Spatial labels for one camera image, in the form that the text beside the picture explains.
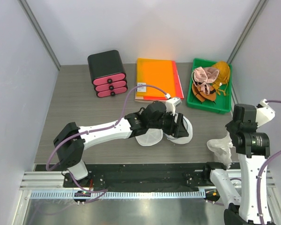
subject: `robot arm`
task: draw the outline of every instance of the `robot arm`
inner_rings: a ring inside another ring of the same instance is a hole
[[[269,138],[265,133],[257,133],[258,127],[272,120],[275,111],[266,103],[266,99],[258,104],[237,104],[234,107],[233,119],[226,125],[233,145],[236,147],[242,175],[242,197],[235,190],[225,168],[221,166],[205,168],[209,171],[210,181],[215,184],[225,205],[225,225],[260,224],[257,205],[257,175],[270,156]],[[261,204],[264,221],[268,225],[271,217],[267,208],[266,168],[261,179]]]
[[[61,169],[68,169],[77,181],[82,180],[89,174],[81,159],[84,150],[103,142],[143,135],[150,128],[162,129],[173,138],[188,137],[183,114],[175,113],[176,107],[180,104],[181,99],[177,97],[170,98],[165,104],[155,101],[146,108],[121,118],[115,127],[109,129],[107,128],[116,124],[116,121],[91,127],[78,127],[74,122],[67,124],[55,138],[55,147],[71,135],[83,134],[69,140],[58,149]]]

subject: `white label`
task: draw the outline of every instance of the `white label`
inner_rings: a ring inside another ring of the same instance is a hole
[[[140,82],[138,82],[138,83],[137,83],[137,86],[143,85],[143,84],[146,84],[146,83],[140,83]],[[139,88],[137,88],[137,91],[138,91],[138,92],[147,92],[147,87],[146,87],[146,86],[144,86],[144,87],[139,87]]]

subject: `crumpled white fabric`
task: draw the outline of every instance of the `crumpled white fabric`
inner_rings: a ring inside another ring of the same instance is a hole
[[[226,165],[227,169],[230,168],[232,163],[230,148],[233,147],[233,144],[229,132],[227,132],[226,137],[222,139],[209,140],[207,142],[207,147],[209,150],[214,152],[215,156],[219,159],[220,162]]]

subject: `reflective gray floor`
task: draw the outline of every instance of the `reflective gray floor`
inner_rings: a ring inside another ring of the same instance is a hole
[[[202,199],[102,200],[72,205],[72,200],[31,200],[24,225],[223,225],[224,207]]]

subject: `pink cloth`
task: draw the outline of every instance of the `pink cloth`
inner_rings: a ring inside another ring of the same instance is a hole
[[[210,94],[210,83],[213,83],[218,75],[220,70],[214,67],[198,67],[195,68],[192,72],[192,81],[194,85],[198,88],[201,88],[201,91],[206,95]]]

